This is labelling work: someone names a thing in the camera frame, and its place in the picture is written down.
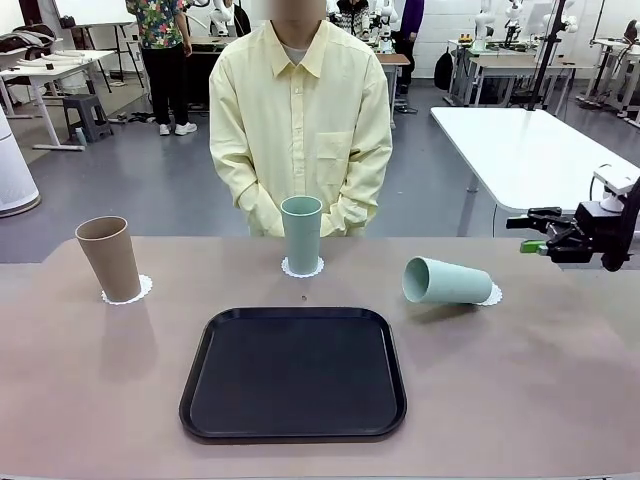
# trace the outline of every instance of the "light blue cup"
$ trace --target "light blue cup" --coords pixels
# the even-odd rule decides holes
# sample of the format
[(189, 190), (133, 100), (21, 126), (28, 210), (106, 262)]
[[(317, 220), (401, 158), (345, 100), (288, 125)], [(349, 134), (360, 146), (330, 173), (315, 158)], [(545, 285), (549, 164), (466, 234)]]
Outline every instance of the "light blue cup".
[(280, 205), (289, 270), (309, 275), (318, 268), (322, 202), (314, 197), (287, 198)]
[(404, 296), (413, 303), (482, 303), (491, 295), (487, 272), (415, 257), (402, 277)]

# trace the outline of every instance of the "white paper doily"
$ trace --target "white paper doily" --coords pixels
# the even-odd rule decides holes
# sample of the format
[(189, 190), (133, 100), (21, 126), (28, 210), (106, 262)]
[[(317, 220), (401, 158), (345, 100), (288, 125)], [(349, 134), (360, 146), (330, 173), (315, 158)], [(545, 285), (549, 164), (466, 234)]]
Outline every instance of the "white paper doily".
[(107, 298), (107, 294), (104, 293), (103, 290), (102, 299), (109, 305), (127, 305), (128, 303), (136, 302), (142, 297), (145, 297), (151, 291), (151, 287), (153, 287), (153, 281), (146, 275), (140, 275), (140, 294), (137, 297), (127, 300), (126, 302), (112, 302)]
[(289, 275), (290, 277), (295, 277), (295, 278), (315, 277), (317, 274), (319, 274), (322, 271), (323, 268), (324, 268), (324, 260), (322, 260), (322, 257), (318, 257), (318, 267), (314, 272), (308, 273), (306, 275), (298, 275), (297, 273), (293, 273), (291, 269), (289, 269), (289, 257), (284, 257), (284, 260), (282, 260), (282, 271), (287, 275)]
[(476, 305), (480, 305), (481, 307), (491, 307), (496, 305), (502, 301), (502, 290), (495, 283), (493, 287), (491, 287), (491, 294), (489, 298), (487, 298), (484, 302), (476, 303)]

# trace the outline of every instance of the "cup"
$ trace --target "cup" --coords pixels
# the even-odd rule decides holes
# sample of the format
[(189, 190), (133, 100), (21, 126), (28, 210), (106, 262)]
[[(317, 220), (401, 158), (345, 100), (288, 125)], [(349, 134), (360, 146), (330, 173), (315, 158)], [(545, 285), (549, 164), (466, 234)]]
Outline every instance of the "cup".
[(314, 197), (289, 197), (280, 205), (289, 270), (309, 275), (318, 268), (322, 202)]
[(482, 303), (491, 295), (487, 272), (415, 257), (402, 277), (404, 296), (413, 303)]
[(89, 220), (76, 229), (76, 238), (110, 301), (126, 302), (140, 294), (138, 267), (124, 218)]

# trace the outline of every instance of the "floral shirt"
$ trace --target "floral shirt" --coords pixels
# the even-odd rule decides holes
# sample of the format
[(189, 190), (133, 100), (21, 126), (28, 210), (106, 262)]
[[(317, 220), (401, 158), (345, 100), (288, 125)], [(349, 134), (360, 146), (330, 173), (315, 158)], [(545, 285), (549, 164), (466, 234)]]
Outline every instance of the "floral shirt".
[(127, 0), (127, 10), (138, 19), (142, 48), (172, 48), (182, 42), (174, 15), (184, 0)]

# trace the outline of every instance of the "person in purple jacket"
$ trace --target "person in purple jacket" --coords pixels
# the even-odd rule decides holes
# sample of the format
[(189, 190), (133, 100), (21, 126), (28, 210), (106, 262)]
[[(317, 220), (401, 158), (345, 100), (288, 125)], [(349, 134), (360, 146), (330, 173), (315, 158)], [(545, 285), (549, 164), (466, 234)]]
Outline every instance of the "person in purple jacket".
[(396, 41), (396, 52), (404, 55), (411, 62), (408, 67), (402, 67), (402, 74), (398, 78), (398, 93), (401, 94), (406, 94), (409, 91), (411, 74), (416, 68), (413, 47), (422, 25), (423, 14), (424, 0), (406, 0), (400, 31), (392, 33), (392, 37)]

